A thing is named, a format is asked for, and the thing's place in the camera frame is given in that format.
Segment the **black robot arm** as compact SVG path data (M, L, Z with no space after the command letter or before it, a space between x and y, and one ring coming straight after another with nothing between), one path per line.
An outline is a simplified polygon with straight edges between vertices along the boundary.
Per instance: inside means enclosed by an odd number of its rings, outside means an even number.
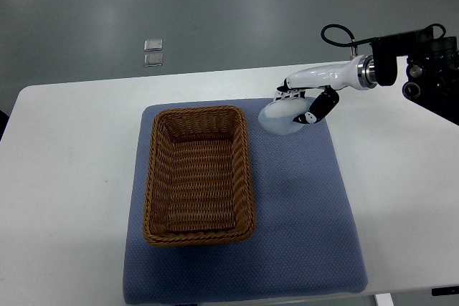
M380 86L392 86L397 58L406 57L406 99L458 124L458 39L441 24L371 39L374 76Z

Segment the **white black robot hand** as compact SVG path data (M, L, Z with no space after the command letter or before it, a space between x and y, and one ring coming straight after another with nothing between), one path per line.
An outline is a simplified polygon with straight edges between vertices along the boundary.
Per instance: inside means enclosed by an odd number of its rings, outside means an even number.
M321 93L309 108L293 118L302 125L323 120L338 104L338 91L346 87L365 91L377 86L373 57L359 55L347 63L311 67L286 77L275 91L274 101L304 98L307 90Z

